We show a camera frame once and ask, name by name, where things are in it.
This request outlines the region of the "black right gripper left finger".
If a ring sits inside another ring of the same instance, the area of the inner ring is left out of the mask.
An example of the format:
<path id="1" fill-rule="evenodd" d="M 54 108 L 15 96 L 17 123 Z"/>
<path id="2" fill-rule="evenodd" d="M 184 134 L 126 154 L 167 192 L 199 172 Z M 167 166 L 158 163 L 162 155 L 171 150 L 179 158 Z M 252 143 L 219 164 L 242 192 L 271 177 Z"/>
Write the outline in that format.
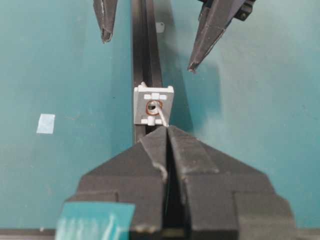
<path id="1" fill-rule="evenodd" d="M 157 129 L 83 175 L 57 221 L 58 240 L 160 240 L 167 131 Z"/>

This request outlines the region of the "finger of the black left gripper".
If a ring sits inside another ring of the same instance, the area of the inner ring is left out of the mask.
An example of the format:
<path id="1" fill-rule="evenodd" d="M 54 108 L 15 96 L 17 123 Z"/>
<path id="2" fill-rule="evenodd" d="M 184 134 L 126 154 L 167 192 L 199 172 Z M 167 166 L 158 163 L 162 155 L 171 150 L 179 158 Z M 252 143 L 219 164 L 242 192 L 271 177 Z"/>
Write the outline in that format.
<path id="1" fill-rule="evenodd" d="M 187 70 L 196 72 L 233 19 L 245 21 L 253 11 L 254 0 L 203 0 L 199 25 Z"/>
<path id="2" fill-rule="evenodd" d="M 103 44 L 112 39 L 117 3 L 117 0 L 93 0 L 93 9 Z"/>

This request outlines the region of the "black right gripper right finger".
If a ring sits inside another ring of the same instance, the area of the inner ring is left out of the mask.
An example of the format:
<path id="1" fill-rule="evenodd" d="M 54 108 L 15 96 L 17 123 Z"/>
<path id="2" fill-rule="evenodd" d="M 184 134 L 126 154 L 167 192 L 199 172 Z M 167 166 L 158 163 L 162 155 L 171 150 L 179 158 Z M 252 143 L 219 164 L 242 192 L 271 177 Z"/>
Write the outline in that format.
<path id="1" fill-rule="evenodd" d="M 192 240 L 293 240 L 295 219 L 263 172 L 168 128 Z"/>

